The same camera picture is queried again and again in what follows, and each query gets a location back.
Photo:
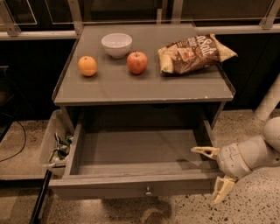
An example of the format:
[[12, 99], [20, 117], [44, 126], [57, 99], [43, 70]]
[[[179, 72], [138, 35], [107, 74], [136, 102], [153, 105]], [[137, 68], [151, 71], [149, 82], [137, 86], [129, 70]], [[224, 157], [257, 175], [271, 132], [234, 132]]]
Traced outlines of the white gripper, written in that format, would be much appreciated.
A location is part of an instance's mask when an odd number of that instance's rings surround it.
[[227, 176], [218, 177], [213, 189], [213, 203], [220, 204], [233, 189], [236, 179], [249, 175], [252, 171], [246, 164], [236, 143], [216, 148], [211, 146], [196, 146], [191, 148], [192, 153], [202, 154], [216, 160], [220, 170]]

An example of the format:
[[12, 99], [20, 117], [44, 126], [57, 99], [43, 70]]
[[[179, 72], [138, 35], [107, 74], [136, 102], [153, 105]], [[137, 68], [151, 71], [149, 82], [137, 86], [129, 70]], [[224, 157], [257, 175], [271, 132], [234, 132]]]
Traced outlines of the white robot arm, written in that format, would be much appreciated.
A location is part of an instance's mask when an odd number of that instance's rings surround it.
[[256, 118], [264, 122], [262, 133], [246, 141], [222, 147], [195, 146], [192, 153], [215, 160], [224, 174], [215, 180], [211, 205], [220, 204], [232, 191], [235, 183], [253, 171], [263, 167], [280, 166], [280, 116], [269, 118], [280, 101], [280, 73], [267, 94], [254, 111]]

